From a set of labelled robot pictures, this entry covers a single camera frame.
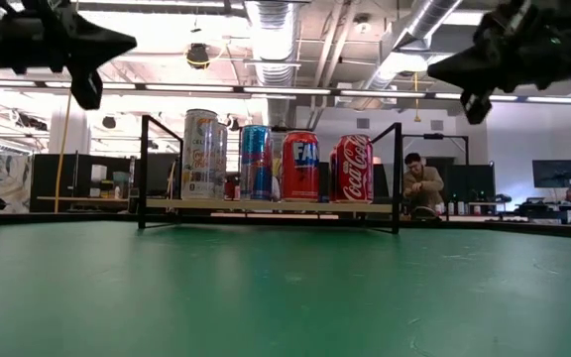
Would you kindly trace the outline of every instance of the green surface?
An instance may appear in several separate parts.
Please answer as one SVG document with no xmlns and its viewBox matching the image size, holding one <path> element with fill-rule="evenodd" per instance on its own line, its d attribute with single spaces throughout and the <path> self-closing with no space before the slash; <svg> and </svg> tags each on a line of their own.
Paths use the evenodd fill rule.
<svg viewBox="0 0 571 357">
<path fill-rule="evenodd" d="M 0 356 L 571 357 L 571 239 L 4 226 Z"/>
</svg>

